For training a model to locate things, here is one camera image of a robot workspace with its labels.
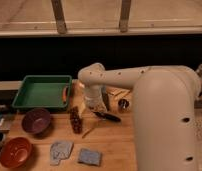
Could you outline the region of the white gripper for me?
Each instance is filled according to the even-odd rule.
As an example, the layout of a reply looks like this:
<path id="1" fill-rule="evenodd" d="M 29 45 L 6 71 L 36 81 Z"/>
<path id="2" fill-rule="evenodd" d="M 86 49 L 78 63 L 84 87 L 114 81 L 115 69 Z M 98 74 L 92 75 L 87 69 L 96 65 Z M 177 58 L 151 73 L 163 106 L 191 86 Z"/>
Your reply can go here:
<path id="1" fill-rule="evenodd" d="M 86 88 L 84 90 L 84 101 L 85 105 L 92 111 L 103 112 L 106 110 L 100 89 Z"/>

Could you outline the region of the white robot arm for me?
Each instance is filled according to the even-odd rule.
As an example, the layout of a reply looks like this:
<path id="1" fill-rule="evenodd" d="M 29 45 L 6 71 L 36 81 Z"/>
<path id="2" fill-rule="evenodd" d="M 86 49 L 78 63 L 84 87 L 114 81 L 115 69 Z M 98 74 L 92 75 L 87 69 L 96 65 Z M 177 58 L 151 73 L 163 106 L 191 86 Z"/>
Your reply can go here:
<path id="1" fill-rule="evenodd" d="M 106 70 L 100 63 L 78 72 L 88 108 L 102 102 L 104 85 L 130 89 L 137 171 L 199 171 L 195 101 L 201 79 L 186 66 Z"/>

